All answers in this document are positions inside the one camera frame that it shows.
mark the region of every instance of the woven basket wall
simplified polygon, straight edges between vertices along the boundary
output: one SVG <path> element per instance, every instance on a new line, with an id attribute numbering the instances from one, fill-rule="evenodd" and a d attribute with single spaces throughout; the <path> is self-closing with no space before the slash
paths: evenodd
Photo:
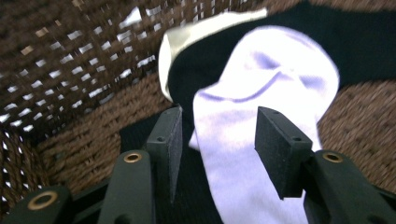
<path id="1" fill-rule="evenodd" d="M 120 151 L 118 131 L 171 105 L 157 73 L 167 29 L 227 10 L 268 7 L 273 14 L 297 2 L 2 2 L 0 220 L 40 186 L 63 184 L 77 193 L 109 177 Z M 395 1 L 386 0 L 313 2 L 346 10 L 396 9 Z M 141 19 L 125 25 L 134 10 Z M 393 192 L 395 84 L 341 91 L 319 126 L 326 148 L 346 153 L 374 184 Z"/>

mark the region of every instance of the black fabric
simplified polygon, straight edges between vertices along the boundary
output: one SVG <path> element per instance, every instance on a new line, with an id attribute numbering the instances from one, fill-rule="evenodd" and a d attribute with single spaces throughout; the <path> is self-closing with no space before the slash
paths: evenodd
<path id="1" fill-rule="evenodd" d="M 145 145 L 160 115 L 154 115 L 122 129 L 120 131 L 121 153 L 139 149 Z M 176 198 L 173 205 L 156 200 L 157 223 L 221 223 L 210 195 L 201 155 L 188 146 L 187 139 L 191 137 L 188 134 L 192 131 L 193 127 L 189 123 L 183 123 L 183 153 L 177 179 Z"/>
<path id="2" fill-rule="evenodd" d="M 289 27 L 316 40 L 336 64 L 340 87 L 396 77 L 396 12 L 345 12 L 303 2 L 283 13 L 213 34 L 177 55 L 168 86 L 174 102 L 187 114 L 186 121 L 193 123 L 194 94 L 217 82 L 238 41 L 264 25 Z"/>

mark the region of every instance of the metal grommet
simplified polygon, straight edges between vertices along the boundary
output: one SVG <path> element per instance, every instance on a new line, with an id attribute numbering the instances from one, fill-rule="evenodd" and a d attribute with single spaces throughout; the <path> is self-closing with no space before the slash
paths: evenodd
<path id="1" fill-rule="evenodd" d="M 128 163 L 137 162 L 140 161 L 141 159 L 142 159 L 142 155 L 136 152 L 130 153 L 124 157 L 124 161 Z"/>
<path id="2" fill-rule="evenodd" d="M 339 162 L 343 162 L 343 158 L 335 153 L 332 152 L 325 152 L 323 153 L 323 158 L 326 161 L 331 161 L 334 163 L 339 163 Z"/>
<path id="3" fill-rule="evenodd" d="M 162 136 L 159 136 L 159 137 L 157 137 L 157 141 L 159 141 L 159 142 L 164 142 L 164 141 L 165 141 L 165 138 L 162 137 Z"/>
<path id="4" fill-rule="evenodd" d="M 42 199 L 45 196 L 49 196 L 49 199 L 43 203 L 40 203 L 38 200 Z M 56 201 L 58 198 L 58 193 L 52 190 L 49 191 L 44 191 L 40 193 L 39 195 L 35 196 L 28 204 L 27 208 L 30 210 L 40 210 L 45 207 L 50 206 L 52 203 Z"/>

